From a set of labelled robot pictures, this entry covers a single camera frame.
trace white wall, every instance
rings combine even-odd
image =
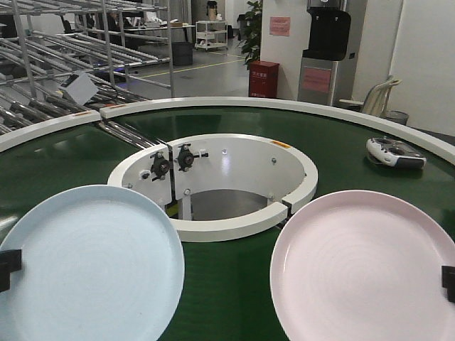
[[[363,101],[368,90],[389,74],[402,2],[368,0],[353,88],[355,100]]]
[[[248,0],[226,0],[226,21],[232,28],[239,28],[237,18],[250,10]]]
[[[264,0],[261,60],[279,63],[278,98],[296,100],[299,92],[301,54],[308,48],[311,16],[307,0]],[[289,37],[271,36],[271,16],[291,17]]]
[[[302,51],[308,48],[311,16],[307,0],[264,0],[261,59],[281,64],[278,98],[296,100]],[[368,0],[360,44],[353,98],[363,100],[368,90],[388,76],[402,0]],[[270,16],[290,16],[291,35],[269,35]]]
[[[409,125],[455,136],[455,1],[405,0],[391,72],[403,79],[390,106]]]

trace black clamp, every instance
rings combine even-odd
[[[152,181],[155,180],[163,180],[164,176],[169,172],[171,169],[171,164],[168,160],[166,160],[163,156],[162,152],[156,153],[154,156],[150,156],[150,158],[154,159],[154,164],[151,166],[150,171],[155,173],[156,177],[151,179]]]
[[[442,287],[447,289],[447,299],[455,303],[455,266],[442,266]]]
[[[0,252],[0,293],[10,289],[10,273],[21,269],[22,250],[8,250]]]
[[[190,151],[191,144],[184,144],[180,147],[180,152],[177,156],[178,165],[180,168],[179,171],[188,172],[188,170],[193,166],[193,162],[195,158],[208,158],[208,153],[205,152],[204,154],[193,154]]]

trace pink plate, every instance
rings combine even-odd
[[[455,244],[432,218],[396,197],[349,190],[290,219],[270,286],[293,341],[453,341],[441,265],[455,265]]]

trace red fire extinguisher box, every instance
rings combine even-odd
[[[278,67],[277,63],[262,60],[251,62],[248,96],[277,98]]]

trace black water dispenser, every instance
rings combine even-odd
[[[337,105],[353,91],[367,0],[308,0],[308,49],[301,60],[302,102]]]

